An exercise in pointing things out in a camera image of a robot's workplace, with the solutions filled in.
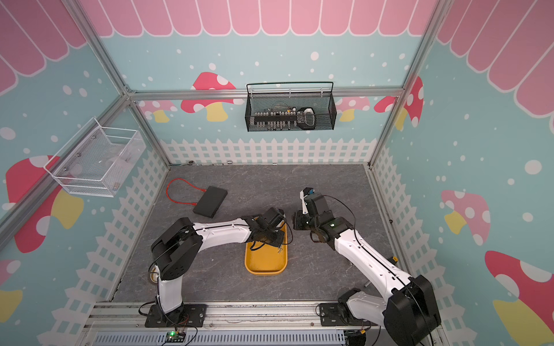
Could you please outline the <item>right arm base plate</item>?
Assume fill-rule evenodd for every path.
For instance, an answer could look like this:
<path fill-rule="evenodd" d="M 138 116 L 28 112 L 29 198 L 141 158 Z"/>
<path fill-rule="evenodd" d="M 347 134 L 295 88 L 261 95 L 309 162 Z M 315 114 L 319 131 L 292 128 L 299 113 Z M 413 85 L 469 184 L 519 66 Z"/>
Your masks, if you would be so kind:
<path fill-rule="evenodd" d="M 373 324 L 363 319 L 355 318 L 344 304 L 321 303 L 315 308 L 323 327 L 370 327 Z"/>

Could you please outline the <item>yellow plastic storage box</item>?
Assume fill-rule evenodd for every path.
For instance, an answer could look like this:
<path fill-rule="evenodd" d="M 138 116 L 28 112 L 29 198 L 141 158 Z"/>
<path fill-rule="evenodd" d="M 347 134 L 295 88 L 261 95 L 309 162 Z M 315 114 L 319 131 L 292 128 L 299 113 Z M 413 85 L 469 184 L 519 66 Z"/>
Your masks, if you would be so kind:
<path fill-rule="evenodd" d="M 288 264 L 288 246 L 280 248 L 264 245 L 260 249 L 254 242 L 247 243 L 245 267 L 253 275 L 279 275 Z"/>

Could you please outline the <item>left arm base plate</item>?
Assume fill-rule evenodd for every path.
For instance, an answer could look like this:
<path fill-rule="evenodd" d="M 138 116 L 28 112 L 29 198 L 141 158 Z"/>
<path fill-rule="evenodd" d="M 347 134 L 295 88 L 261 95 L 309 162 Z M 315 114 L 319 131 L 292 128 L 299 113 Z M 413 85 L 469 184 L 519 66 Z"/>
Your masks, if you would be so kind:
<path fill-rule="evenodd" d="M 154 304 L 144 326 L 146 328 L 162 327 L 203 327 L 206 317 L 206 304 L 182 304 L 170 313 L 164 313 L 158 304 Z"/>

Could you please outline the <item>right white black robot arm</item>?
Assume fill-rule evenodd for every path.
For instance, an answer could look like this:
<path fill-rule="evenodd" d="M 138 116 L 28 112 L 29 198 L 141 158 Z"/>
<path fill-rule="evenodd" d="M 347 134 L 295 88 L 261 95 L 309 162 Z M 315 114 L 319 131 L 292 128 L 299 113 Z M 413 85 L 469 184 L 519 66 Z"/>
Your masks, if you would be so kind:
<path fill-rule="evenodd" d="M 441 324 L 434 288 L 424 276 L 413 277 L 369 245 L 354 225 L 331 212 L 310 216 L 297 211 L 296 230 L 309 230 L 345 257 L 373 284 L 380 298 L 355 291 L 344 305 L 355 319 L 384 327 L 397 345 L 418 345 Z"/>

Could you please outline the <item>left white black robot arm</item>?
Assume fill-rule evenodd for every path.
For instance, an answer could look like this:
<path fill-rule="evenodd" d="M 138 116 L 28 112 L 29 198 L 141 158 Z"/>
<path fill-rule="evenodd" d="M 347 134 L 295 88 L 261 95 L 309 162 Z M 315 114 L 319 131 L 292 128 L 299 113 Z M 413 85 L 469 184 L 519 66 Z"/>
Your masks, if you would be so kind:
<path fill-rule="evenodd" d="M 254 243 L 280 248 L 287 219 L 281 209 L 217 223 L 193 223 L 184 217 L 174 222 L 150 247 L 151 266 L 157 271 L 156 305 L 169 315 L 183 305 L 182 281 L 196 255 L 227 244 Z"/>

